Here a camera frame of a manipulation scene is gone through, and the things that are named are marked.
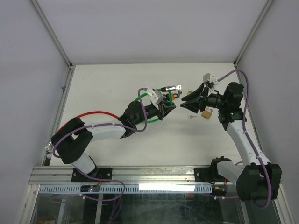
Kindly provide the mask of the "orange black padlock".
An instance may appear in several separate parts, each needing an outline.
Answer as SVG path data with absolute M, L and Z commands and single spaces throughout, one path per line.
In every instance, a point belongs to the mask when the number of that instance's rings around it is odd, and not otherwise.
M 167 101 L 179 98 L 179 94 L 177 94 L 177 93 L 171 93 L 171 92 L 170 93 L 166 93 L 163 96 L 164 96 L 164 100 L 167 100 Z

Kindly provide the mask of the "silver keys of green lock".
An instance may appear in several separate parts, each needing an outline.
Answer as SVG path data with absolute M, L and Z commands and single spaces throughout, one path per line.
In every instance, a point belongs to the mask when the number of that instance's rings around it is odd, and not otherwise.
M 181 85 L 177 85 L 176 86 L 176 93 L 174 94 L 175 95 L 175 98 L 180 98 L 180 95 L 182 94 L 182 86 Z

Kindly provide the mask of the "large brass padlock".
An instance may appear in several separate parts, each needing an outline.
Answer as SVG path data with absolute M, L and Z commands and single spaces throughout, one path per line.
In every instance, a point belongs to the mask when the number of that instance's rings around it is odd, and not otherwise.
M 206 109 L 202 112 L 201 116 L 202 116 L 203 118 L 205 118 L 205 119 L 210 119 L 211 116 L 212 116 L 212 114 L 213 114 L 213 109 L 212 109 L 212 108 L 206 108 Z

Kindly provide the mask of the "green cable lock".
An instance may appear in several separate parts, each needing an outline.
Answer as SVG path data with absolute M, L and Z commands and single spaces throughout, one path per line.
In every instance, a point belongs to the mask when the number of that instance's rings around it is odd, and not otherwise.
M 175 99 L 175 91 L 181 90 L 181 86 L 166 86 L 158 89 L 147 88 L 143 94 L 134 99 L 134 102 L 140 102 L 140 99 L 148 98 L 150 104 L 144 109 L 147 113 L 147 119 L 142 123 L 155 123 L 163 120 L 172 110 L 176 108 L 173 100 Z

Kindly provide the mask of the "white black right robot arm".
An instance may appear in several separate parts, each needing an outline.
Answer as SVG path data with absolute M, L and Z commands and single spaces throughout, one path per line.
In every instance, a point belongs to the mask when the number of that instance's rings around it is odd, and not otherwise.
M 206 108 L 218 109 L 218 119 L 233 140 L 242 160 L 235 165 L 229 158 L 212 159 L 209 176 L 214 181 L 227 179 L 236 187 L 242 201 L 275 200 L 282 175 L 281 167 L 273 164 L 257 148 L 246 128 L 245 110 L 241 108 L 244 87 L 231 82 L 223 94 L 209 93 L 209 88 L 201 84 L 191 94 L 182 98 L 182 108 L 194 113 Z

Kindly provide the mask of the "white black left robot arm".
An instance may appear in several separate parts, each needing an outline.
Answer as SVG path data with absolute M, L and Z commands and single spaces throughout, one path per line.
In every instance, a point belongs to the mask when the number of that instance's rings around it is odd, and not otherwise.
M 53 151 L 58 153 L 64 164 L 71 164 L 80 170 L 87 181 L 94 181 L 98 177 L 98 168 L 85 154 L 91 142 L 127 138 L 137 132 L 138 124 L 153 117 L 162 120 L 175 108 L 174 103 L 164 100 L 157 106 L 150 104 L 144 108 L 139 101 L 133 101 L 118 119 L 111 122 L 86 125 L 80 118 L 73 118 L 51 137 Z

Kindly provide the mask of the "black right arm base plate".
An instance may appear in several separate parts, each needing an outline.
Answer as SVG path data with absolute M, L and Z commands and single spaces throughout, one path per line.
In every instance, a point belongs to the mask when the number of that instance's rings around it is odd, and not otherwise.
M 217 178 L 212 167 L 195 167 L 194 168 L 195 182 L 215 183 Z

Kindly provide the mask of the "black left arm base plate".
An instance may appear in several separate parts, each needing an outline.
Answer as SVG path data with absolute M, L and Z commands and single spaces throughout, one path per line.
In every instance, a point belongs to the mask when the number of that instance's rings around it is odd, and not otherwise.
M 77 168 L 74 168 L 71 182 L 98 182 L 99 179 L 111 180 L 112 171 L 112 168 L 95 168 L 91 173 L 84 175 Z

